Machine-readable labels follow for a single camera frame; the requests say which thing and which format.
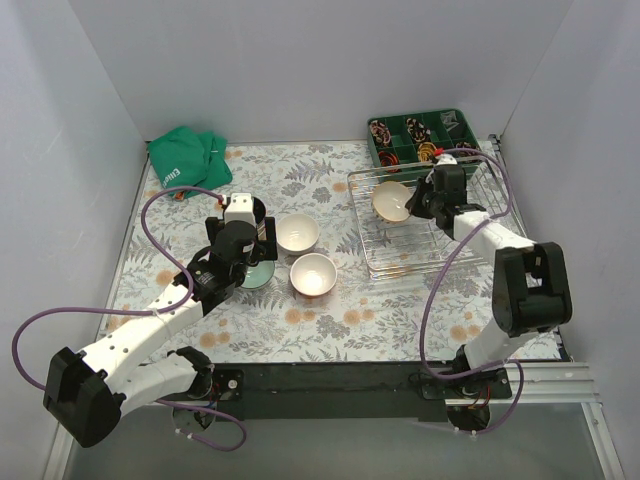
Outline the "pale green ribbed bowl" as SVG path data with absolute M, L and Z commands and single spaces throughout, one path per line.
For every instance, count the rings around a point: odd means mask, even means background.
M 247 290 L 255 290 L 265 286 L 273 277 L 275 272 L 274 261 L 262 261 L 255 267 L 249 267 L 245 280 L 241 287 Z

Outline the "white bowl blue leaf pattern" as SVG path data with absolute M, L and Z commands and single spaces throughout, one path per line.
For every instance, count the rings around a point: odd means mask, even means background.
M 411 196 L 411 191 L 405 185 L 395 181 L 383 182 L 373 189 L 372 206 L 383 220 L 392 223 L 403 222 L 410 217 L 405 205 Z

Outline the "grey white gradient bowl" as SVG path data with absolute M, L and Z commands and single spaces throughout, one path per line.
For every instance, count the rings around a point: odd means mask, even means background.
M 319 239 L 319 233 L 318 223 L 302 213 L 282 217 L 276 224 L 278 246 L 290 255 L 310 253 Z

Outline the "black glossy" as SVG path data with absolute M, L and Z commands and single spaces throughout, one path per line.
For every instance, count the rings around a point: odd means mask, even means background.
M 256 228 L 256 231 L 257 231 L 257 227 L 258 227 L 259 223 L 266 217 L 266 207 L 265 207 L 265 205 L 263 204 L 263 202 L 260 199 L 254 197 L 254 196 L 252 196 L 252 197 L 254 199 L 254 210 L 253 210 L 253 212 L 254 212 L 254 215 L 255 215 L 255 220 L 256 220 L 255 228 Z

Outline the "orange bowl black inside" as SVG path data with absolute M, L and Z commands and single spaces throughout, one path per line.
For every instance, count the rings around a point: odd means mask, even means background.
M 336 284 L 337 268 L 327 256 L 309 253 L 299 257 L 291 266 L 290 281 L 294 289 L 305 296 L 327 294 Z

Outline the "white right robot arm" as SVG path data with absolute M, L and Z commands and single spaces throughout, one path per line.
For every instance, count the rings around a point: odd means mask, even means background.
M 464 397 L 475 397 L 488 386 L 488 372 L 502 368 L 531 339 L 571 319 L 573 308 L 563 250 L 554 242 L 537 243 L 500 224 L 498 220 L 509 209 L 490 215 L 482 206 L 470 203 L 466 173 L 458 164 L 438 164 L 419 178 L 405 207 L 414 217 L 433 220 L 457 243 L 427 298 L 419 333 L 421 362 L 432 378 L 453 383 Z M 451 370 L 438 371 L 427 360 L 427 323 L 435 294 L 465 247 L 493 267 L 493 319 L 463 345 Z

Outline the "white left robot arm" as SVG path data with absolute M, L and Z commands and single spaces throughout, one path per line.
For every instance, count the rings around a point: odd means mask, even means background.
M 130 320 L 75 353 L 63 348 L 51 359 L 44 406 L 83 447 L 104 440 L 120 419 L 166 396 L 210 396 L 211 360 L 193 347 L 171 351 L 156 363 L 149 356 L 173 335 L 228 300 L 249 267 L 278 256 L 275 220 L 265 232 L 246 222 L 206 222 L 212 244 L 200 250 L 153 302 L 148 315 Z

